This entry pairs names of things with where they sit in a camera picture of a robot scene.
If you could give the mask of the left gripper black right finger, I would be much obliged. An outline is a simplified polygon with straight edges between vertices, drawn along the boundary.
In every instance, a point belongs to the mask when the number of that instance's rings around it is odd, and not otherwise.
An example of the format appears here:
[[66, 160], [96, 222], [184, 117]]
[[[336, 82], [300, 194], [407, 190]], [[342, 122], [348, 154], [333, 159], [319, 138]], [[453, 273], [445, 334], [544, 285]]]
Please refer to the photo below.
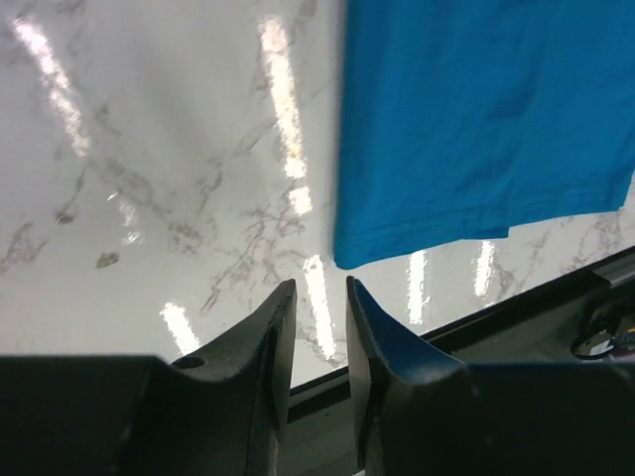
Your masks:
[[368, 475], [630, 475], [634, 367], [468, 364], [346, 281], [357, 466]]

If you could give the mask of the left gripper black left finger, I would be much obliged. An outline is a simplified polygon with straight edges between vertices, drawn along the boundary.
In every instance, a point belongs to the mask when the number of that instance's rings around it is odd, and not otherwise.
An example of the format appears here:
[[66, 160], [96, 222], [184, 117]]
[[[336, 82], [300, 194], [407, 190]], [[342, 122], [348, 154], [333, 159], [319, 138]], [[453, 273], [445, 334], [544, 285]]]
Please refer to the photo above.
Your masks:
[[287, 424], [297, 287], [194, 352], [1, 361], [5, 475], [273, 475]]

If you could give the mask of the blue t shirt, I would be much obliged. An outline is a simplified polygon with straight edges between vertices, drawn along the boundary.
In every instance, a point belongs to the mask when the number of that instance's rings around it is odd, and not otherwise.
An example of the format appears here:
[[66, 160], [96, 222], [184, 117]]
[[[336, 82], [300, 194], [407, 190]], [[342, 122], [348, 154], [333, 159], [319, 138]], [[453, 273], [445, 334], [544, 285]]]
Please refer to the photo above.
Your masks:
[[343, 270], [614, 211], [634, 172], [630, 1], [351, 1]]

